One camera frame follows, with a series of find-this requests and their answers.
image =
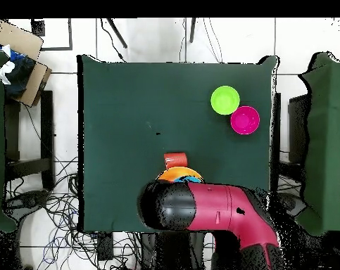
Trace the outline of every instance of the white tiled floor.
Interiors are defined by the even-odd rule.
[[[107,20],[103,26],[113,38],[115,47],[127,62],[179,62],[184,61],[184,43],[181,57],[180,46],[184,37],[183,18],[133,18],[115,19],[120,33],[128,44],[124,49],[113,33]],[[221,45],[223,62],[257,63],[263,56],[280,57],[277,70],[277,92],[282,94],[281,114],[281,150],[288,151],[287,104],[289,99],[307,93],[304,83],[296,76],[305,72],[312,55],[318,51],[333,51],[340,59],[340,19],[331,18],[211,18],[212,26]],[[14,20],[18,26],[29,29],[28,20]],[[63,28],[63,20],[47,22],[47,32],[56,32],[58,44],[64,41],[68,32]],[[53,70],[46,90],[53,91],[55,120],[55,154],[66,165],[77,157],[77,54],[91,55],[106,62],[120,61],[112,47],[111,39],[101,29],[99,19],[72,19],[72,51],[43,51],[39,62]],[[187,19],[187,61],[195,63],[216,63],[211,51],[206,29],[214,51],[220,50],[210,26],[209,19],[199,18],[196,21],[194,42],[189,43],[191,18]],[[52,46],[59,46],[54,41]],[[39,106],[30,108],[31,116],[37,131],[40,132]],[[20,151],[21,158],[39,157],[39,139],[32,127],[26,109],[20,113]],[[68,173],[77,171],[77,164],[72,163],[66,168]],[[61,170],[61,164],[56,162],[56,173]],[[13,182],[18,185],[19,179]],[[26,177],[25,184],[19,191],[41,189],[40,175]],[[67,193],[66,184],[58,186],[58,193]],[[23,226],[21,235],[21,255],[24,264],[34,268],[43,259],[44,246],[49,242],[49,233],[54,225],[46,213],[41,210],[30,215]],[[126,238],[125,233],[116,233],[115,239]],[[68,256],[68,248],[59,248],[58,266]],[[204,250],[205,259],[210,259],[211,248]],[[88,261],[71,254],[63,270],[96,270]],[[52,264],[48,270],[56,270]]]

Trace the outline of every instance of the tangled wires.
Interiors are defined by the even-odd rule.
[[[47,270],[50,266],[55,266],[56,270],[64,270],[66,267],[72,270],[69,260],[73,255],[87,260],[96,270],[140,270],[141,266],[145,266],[139,248],[141,240],[138,233],[127,233],[126,238],[115,241],[115,251],[120,249],[120,253],[115,255],[113,260],[101,261],[100,264],[97,256],[97,233],[77,231],[78,175],[67,174],[60,178],[56,185],[65,180],[68,182],[69,193],[55,195],[50,192],[44,207],[55,227],[49,234],[49,243],[43,250],[42,261],[37,270]],[[64,248],[68,249],[68,253],[63,256],[61,251],[64,250],[60,249]],[[129,265],[131,257],[134,257],[134,266]]]

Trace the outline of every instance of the blue object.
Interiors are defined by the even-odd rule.
[[[174,182],[196,182],[200,184],[201,180],[193,176],[183,176],[183,177],[175,179]]]
[[[10,57],[10,61],[13,62],[15,60],[19,60],[19,59],[22,59],[23,57],[25,57],[26,55],[24,54],[19,54],[15,51],[12,51],[11,50],[11,57]]]

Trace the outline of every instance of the metal frame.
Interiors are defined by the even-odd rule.
[[[72,43],[72,21],[68,19],[68,46],[59,46],[53,48],[41,48],[41,52],[45,51],[72,51],[73,43]]]
[[[125,49],[127,49],[127,44],[125,42],[125,40],[123,39],[122,35],[119,33],[117,27],[115,26],[115,23],[112,21],[111,18],[107,18],[108,23],[110,24],[112,30],[114,31],[114,33],[116,34],[117,38],[121,41],[121,44],[123,45],[123,47]]]
[[[52,91],[43,91],[41,97],[41,158],[36,160],[19,161],[18,114],[20,111],[20,103],[10,102],[5,104],[5,107],[7,105],[7,108],[5,108],[6,159],[9,162],[6,166],[6,181],[41,173],[43,188],[52,190],[55,186]]]

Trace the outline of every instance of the table leg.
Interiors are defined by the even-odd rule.
[[[110,23],[110,26],[112,28],[112,30],[115,32],[115,34],[117,35],[117,38],[121,41],[121,44],[123,45],[123,47],[125,49],[127,49],[127,44],[125,43],[125,40],[122,38],[122,35],[119,33],[119,31],[117,30],[117,27],[115,26],[115,23],[112,21],[111,18],[108,18],[107,21]]]
[[[194,42],[194,35],[195,35],[195,24],[196,24],[196,18],[191,18],[191,32],[189,35],[189,42]]]

